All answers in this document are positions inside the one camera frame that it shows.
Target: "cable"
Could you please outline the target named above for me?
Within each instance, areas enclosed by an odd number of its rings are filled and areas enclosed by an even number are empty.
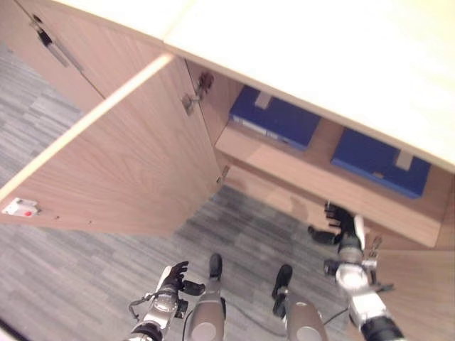
[[[266,332],[268,332],[269,334],[273,335],[273,336],[277,336],[277,337],[286,337],[287,335],[286,334],[280,334],[279,332],[275,332],[271,329],[269,329],[268,327],[266,327],[265,325],[261,324],[261,322],[255,320],[254,318],[252,318],[250,315],[248,315],[243,309],[241,309],[239,306],[235,305],[234,303],[231,303],[231,302],[226,302],[227,304],[231,305],[232,307],[234,307],[235,309],[237,309],[243,316],[245,316],[248,320],[250,320],[251,322],[253,322],[255,325],[257,325],[258,327],[262,328],[263,330],[265,330]]]
[[[182,341],[185,341],[185,330],[186,330],[186,323],[188,322],[188,318],[190,315],[193,313],[194,310],[190,311],[186,317],[185,317],[185,322],[183,323],[183,332],[182,332]]]
[[[345,309],[343,309],[342,311],[339,311],[337,312],[334,316],[332,316],[331,318],[329,318],[326,322],[324,322],[324,325],[326,325],[327,323],[331,322],[332,320],[336,319],[338,316],[340,316],[341,314],[345,313],[346,311],[348,311],[349,307],[346,307]]]

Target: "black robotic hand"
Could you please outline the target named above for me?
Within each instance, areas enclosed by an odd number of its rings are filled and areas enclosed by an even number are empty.
[[[174,265],[171,272],[169,272],[169,275],[164,279],[161,287],[172,286],[175,291],[183,290],[183,273],[187,272],[188,264],[188,261],[182,261],[181,263]]]
[[[326,213],[327,219],[330,220],[328,225],[339,228],[340,232],[336,234],[327,231],[318,231],[310,226],[308,233],[315,242],[336,245],[340,243],[345,235],[355,237],[354,216],[349,211],[330,202],[326,202],[324,212]]]
[[[204,284],[197,284],[191,281],[183,280],[183,273],[187,272],[188,264],[188,261],[182,261],[181,263],[174,265],[169,275],[164,279],[161,287],[170,286],[175,290],[175,292],[183,291],[184,293],[192,296],[202,295],[205,291]]]

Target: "gray carpet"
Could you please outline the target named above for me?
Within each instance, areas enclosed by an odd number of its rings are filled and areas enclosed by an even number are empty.
[[[81,116],[0,42],[0,187]]]
[[[270,297],[283,263],[294,267],[291,288],[324,319],[344,308],[322,271],[335,250],[315,245],[296,220],[226,187],[168,239],[1,226],[0,250],[0,316],[31,341],[122,340],[134,325],[128,302],[153,290],[166,265],[189,260],[187,279],[205,281],[214,251],[223,256],[227,302],[273,330],[284,331]],[[347,340],[347,320],[328,325],[331,340]],[[226,328],[229,341],[280,340],[229,305]],[[181,329],[175,320],[168,340],[180,340]]]

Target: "door hinge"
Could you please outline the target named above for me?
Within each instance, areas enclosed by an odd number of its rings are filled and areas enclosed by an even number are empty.
[[[226,176],[228,175],[229,173],[229,170],[230,170],[230,167],[229,166],[225,166],[223,168],[223,171],[221,173],[221,176],[219,176],[217,179],[216,179],[216,183],[217,184],[221,184],[223,183],[223,181],[226,179]]]
[[[202,72],[198,78],[198,86],[195,89],[195,95],[184,94],[181,99],[183,108],[189,116],[194,110],[194,104],[201,102],[208,90],[212,87],[215,78],[209,72]]]

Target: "cabinet shelf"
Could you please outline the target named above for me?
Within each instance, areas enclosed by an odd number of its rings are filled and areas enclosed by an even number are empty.
[[[416,242],[434,246],[453,175],[432,166],[423,196],[409,199],[331,165],[342,133],[341,125],[323,119],[309,149],[297,151],[230,122],[216,149],[309,195],[336,202]]]

